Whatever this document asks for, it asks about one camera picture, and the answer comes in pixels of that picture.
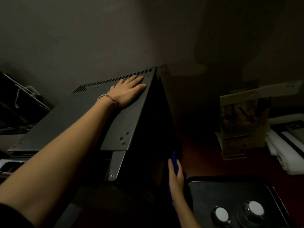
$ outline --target white lid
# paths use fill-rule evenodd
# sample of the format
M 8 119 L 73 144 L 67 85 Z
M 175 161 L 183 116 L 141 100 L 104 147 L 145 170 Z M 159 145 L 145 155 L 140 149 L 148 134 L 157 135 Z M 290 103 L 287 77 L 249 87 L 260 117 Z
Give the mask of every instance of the white lid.
M 222 221 L 222 222 L 226 222 L 228 221 L 229 219 L 229 214 L 228 212 L 222 208 L 222 207 L 219 207 L 215 210 L 215 215 L 217 216 L 217 218 Z
M 263 215 L 264 214 L 264 209 L 262 205 L 258 202 L 251 201 L 249 203 L 249 209 L 256 215 Z

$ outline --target black sleeve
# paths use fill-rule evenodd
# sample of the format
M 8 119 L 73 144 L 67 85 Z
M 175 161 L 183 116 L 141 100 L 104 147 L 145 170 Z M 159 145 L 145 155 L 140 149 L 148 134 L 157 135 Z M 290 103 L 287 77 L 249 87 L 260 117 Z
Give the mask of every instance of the black sleeve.
M 21 213 L 14 208 L 0 203 L 0 221 L 1 227 L 24 227 L 34 228 Z

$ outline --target forearm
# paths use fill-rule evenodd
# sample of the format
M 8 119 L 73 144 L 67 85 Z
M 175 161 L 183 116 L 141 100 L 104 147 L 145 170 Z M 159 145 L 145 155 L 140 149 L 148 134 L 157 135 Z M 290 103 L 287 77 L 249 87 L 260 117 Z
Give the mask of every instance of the forearm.
M 172 198 L 181 228 L 201 228 L 182 193 L 177 193 Z
M 111 99 L 101 98 L 0 186 L 0 202 L 17 209 L 34 225 L 41 224 L 96 145 L 113 108 Z

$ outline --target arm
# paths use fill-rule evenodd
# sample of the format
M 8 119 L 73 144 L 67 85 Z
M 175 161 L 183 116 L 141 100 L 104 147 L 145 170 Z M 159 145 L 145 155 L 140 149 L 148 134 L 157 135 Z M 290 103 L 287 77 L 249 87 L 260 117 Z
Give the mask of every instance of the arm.
M 173 200 L 173 205 L 177 213 L 179 223 L 181 228 L 201 228 L 199 223 L 196 221 L 192 211 L 190 210 L 185 198 L 184 198 L 184 176 L 183 170 L 179 160 L 178 173 L 175 175 L 173 164 L 171 159 L 168 160 L 169 167 L 169 186 L 171 191 L 171 196 Z
M 118 107 L 129 104 L 146 88 L 143 76 L 132 76 L 112 86 L 108 95 Z M 0 185 L 0 203 L 23 214 L 39 226 L 73 180 L 83 159 L 92 150 L 114 109 L 113 101 L 102 97 L 72 126 L 46 145 Z

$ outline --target wooden tabletop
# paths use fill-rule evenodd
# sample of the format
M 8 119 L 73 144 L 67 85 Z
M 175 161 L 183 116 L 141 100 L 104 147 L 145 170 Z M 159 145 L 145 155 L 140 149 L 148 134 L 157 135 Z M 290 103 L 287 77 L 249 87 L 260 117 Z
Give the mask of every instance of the wooden tabletop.
M 304 226 L 304 175 L 289 175 L 267 148 L 248 151 L 247 158 L 223 161 L 214 133 L 194 136 L 179 133 L 182 140 L 181 164 L 187 177 L 255 175 L 271 183 L 296 226 Z

